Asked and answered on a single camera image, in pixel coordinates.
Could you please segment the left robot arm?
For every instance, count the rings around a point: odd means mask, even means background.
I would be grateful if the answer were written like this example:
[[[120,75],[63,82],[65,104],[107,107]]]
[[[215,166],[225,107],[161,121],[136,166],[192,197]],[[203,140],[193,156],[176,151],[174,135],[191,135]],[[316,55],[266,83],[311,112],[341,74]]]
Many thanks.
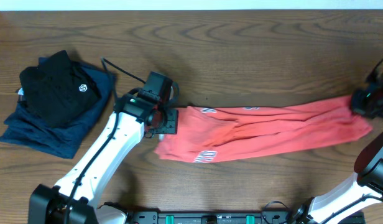
[[[30,196],[28,223],[126,223],[127,212],[100,198],[145,135],[176,134],[178,84],[151,72],[143,87],[116,98],[104,130],[80,161],[53,187],[40,184]]]

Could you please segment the red t-shirt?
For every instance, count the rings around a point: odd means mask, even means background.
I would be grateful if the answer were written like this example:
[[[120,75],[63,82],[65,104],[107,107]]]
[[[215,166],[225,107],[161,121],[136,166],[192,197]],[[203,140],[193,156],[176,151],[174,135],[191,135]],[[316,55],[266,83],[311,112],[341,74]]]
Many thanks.
[[[372,126],[349,109],[350,96],[296,106],[179,108],[178,130],[163,134],[160,159],[215,163],[356,141]]]

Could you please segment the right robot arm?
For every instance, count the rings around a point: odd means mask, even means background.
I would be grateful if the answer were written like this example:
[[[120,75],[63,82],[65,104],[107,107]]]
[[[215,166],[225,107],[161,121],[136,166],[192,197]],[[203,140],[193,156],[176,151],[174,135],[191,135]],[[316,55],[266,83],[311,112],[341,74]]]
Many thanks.
[[[383,82],[371,81],[366,90],[356,90],[351,110],[366,118],[383,118]],[[375,203],[383,203],[383,132],[358,155],[351,176],[301,205],[290,223],[339,223]]]

